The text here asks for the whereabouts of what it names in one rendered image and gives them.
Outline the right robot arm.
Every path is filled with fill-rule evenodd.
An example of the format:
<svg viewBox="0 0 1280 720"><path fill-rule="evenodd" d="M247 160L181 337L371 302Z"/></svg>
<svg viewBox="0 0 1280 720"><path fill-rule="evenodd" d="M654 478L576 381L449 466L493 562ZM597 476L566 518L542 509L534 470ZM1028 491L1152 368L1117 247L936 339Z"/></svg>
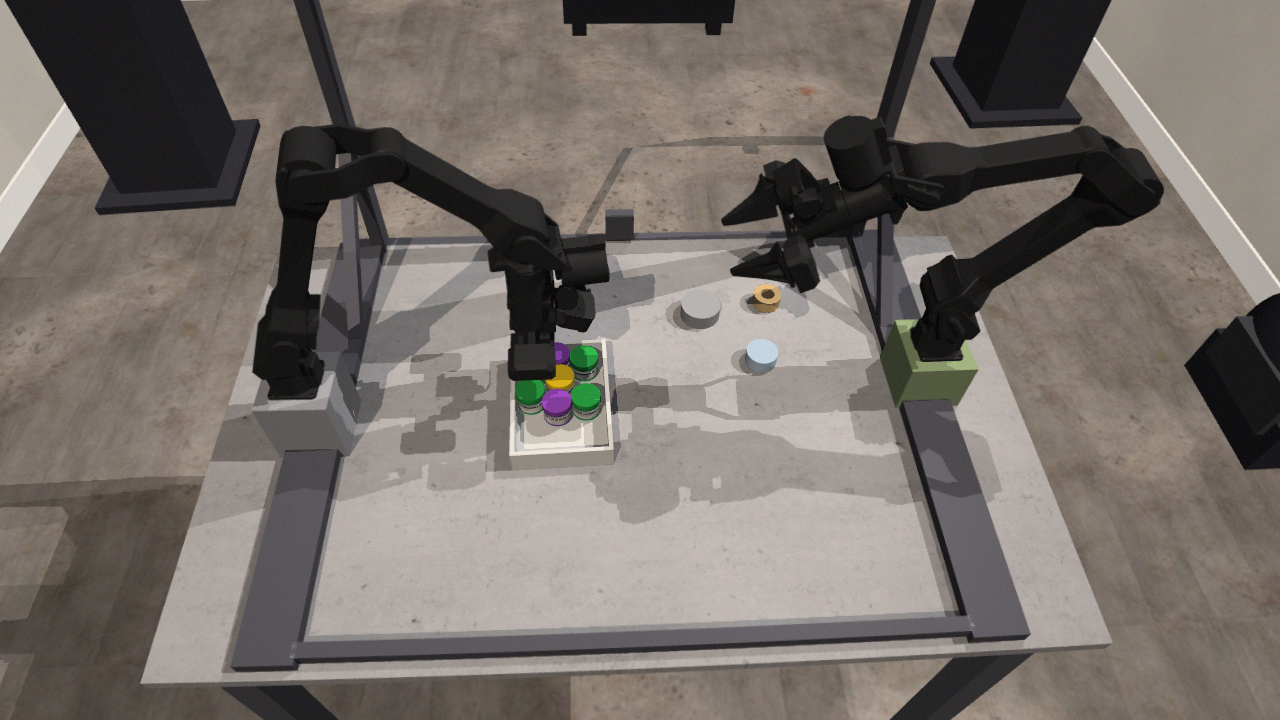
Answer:
<svg viewBox="0 0 1280 720"><path fill-rule="evenodd" d="M337 154L344 152L362 158L335 169ZM538 199L484 184L398 129L298 126L285 129L280 141L275 179L283 215L278 290L268 300L265 320L259 322L253 352L252 372L261 380L269 379L269 400L316 398L323 382L325 363L311 350L316 350L321 293L307 296L317 222L330 200L387 182L481 231L493 246L488 250L490 272L506 272L506 286L515 299L540 299L550 290L554 300L547 332L556 332L556 325L586 332L591 325L595 300L586 284L611 278L602 233L561 240L559 225ZM562 281L559 288L550 283L553 270L556 281Z"/></svg>

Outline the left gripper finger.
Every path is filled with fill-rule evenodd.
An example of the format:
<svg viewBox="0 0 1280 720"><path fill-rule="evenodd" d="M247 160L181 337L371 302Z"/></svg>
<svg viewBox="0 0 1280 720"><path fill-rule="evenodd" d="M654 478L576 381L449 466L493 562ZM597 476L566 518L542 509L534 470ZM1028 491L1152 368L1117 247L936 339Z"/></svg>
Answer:
<svg viewBox="0 0 1280 720"><path fill-rule="evenodd" d="M737 225L778 217L777 208L765 190L764 176L760 173L756 188L739 206L733 208L721 222L723 225Z"/></svg>
<svg viewBox="0 0 1280 720"><path fill-rule="evenodd" d="M788 283L790 287L794 288L795 283L791 279L787 268L785 266L785 258L782 252L783 251L777 241L769 252L765 252L758 258L753 258L746 263L741 263L737 266L731 268L730 272L732 275L736 277L748 277L748 278L778 281Z"/></svg>

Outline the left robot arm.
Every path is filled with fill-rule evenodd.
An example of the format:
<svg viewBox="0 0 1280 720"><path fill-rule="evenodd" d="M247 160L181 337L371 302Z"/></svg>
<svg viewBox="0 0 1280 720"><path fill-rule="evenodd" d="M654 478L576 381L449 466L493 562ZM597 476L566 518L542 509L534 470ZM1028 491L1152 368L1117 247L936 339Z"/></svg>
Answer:
<svg viewBox="0 0 1280 720"><path fill-rule="evenodd" d="M852 225L887 213L896 225L908 204L931 211L977 190L1082 174L1068 199L975 258L948 255L927 266L919 284L925 313L910 329L922 363L961 361L964 341L980 333L975 313L995 287L1087 231L1146 215L1164 196L1164 184L1140 150L1124 149L1091 126L965 147L887 138L882 117L849 115L826 129L824 143ZM773 177L776 193L797 213L799 227L835 208L827 206L833 199L823 193L829 179L817 181L796 158Z"/></svg>

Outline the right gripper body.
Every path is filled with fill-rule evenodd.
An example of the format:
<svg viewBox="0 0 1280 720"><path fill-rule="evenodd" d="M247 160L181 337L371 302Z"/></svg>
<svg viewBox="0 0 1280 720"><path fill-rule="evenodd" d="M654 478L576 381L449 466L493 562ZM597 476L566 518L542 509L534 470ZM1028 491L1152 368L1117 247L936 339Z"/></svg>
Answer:
<svg viewBox="0 0 1280 720"><path fill-rule="evenodd" d="M556 347L548 345L547 318L550 290L540 299L515 299L507 290L509 331L518 331L518 345L508 348L511 380L550 380L556 377Z"/></svg>

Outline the tan roll of tape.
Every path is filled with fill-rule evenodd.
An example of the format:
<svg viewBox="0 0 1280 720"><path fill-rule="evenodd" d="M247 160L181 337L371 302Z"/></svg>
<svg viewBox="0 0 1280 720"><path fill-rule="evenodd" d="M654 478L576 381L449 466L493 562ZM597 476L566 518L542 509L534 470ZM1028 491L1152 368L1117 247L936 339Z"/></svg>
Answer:
<svg viewBox="0 0 1280 720"><path fill-rule="evenodd" d="M780 307L780 300L781 292L773 284L759 284L753 293L753 306L760 313L774 313Z"/></svg>

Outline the black metal camera frame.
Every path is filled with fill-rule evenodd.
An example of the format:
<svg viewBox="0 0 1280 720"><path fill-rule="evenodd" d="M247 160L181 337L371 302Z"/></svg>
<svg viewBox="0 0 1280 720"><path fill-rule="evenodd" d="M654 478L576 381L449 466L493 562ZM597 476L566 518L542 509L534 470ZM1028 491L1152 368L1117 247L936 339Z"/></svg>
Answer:
<svg viewBox="0 0 1280 720"><path fill-rule="evenodd" d="M349 101L332 47L323 9L319 0L293 0L302 26L308 51L314 61L319 83L332 124L355 126ZM910 0L902 32L893 56L890 77L884 87L877 117L884 120L887 138L895 140L895 129L902 111L908 88L913 79L925 31L931 22L936 0ZM355 126L356 127L356 126ZM338 154L339 167L362 158L355 154ZM348 199L340 199L340 219L346 273L346 307L348 340L361 340L364 332L364 300L358 246L358 208L369 232L371 245L381 245L387 252L389 236L381 217L374 186ZM849 245L852 237L861 237L867 222L846 228ZM893 224L890 213L878 217L877 227L877 310L881 327L892 327L893 315Z"/></svg>

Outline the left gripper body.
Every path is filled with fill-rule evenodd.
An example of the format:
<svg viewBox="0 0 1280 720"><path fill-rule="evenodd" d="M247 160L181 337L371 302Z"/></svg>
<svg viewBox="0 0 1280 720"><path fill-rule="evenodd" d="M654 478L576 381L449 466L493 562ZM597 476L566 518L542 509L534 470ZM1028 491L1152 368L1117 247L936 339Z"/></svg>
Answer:
<svg viewBox="0 0 1280 720"><path fill-rule="evenodd" d="M823 190L826 199L833 199L831 202L827 204L827 206L829 208L835 205L835 208L831 208L831 211L828 211L824 217L820 217L820 219L818 219L817 222L799 227L796 219L797 214L791 208L788 208L787 204L781 202L774 191L776 183L774 178L772 177L772 172L782 165L785 165L785 161L778 161L778 160L763 165L765 172L764 176L765 190L771 195L771 200L774 204L774 206L780 205L780 211L787 234L787 240L782 245L785 266L787 268L788 274L794 281L794 283L796 283L799 292L803 293L809 290L817 288L817 284L819 284L820 282L817 270L817 263L810 250L812 247L815 247L813 240L820 238L822 236L831 234L835 232L838 233L838 238L844 237L847 234L845 228L851 227L852 222L849 217L847 208L844 202L844 196L838 187L838 182L835 182L833 184L829 184L829 187L826 187ZM790 214L794 214L794 218L790 219ZM796 224L796 227L794 224ZM792 231L795 231L796 228L796 231L792 232L791 228ZM799 236L804 238L800 238Z"/></svg>

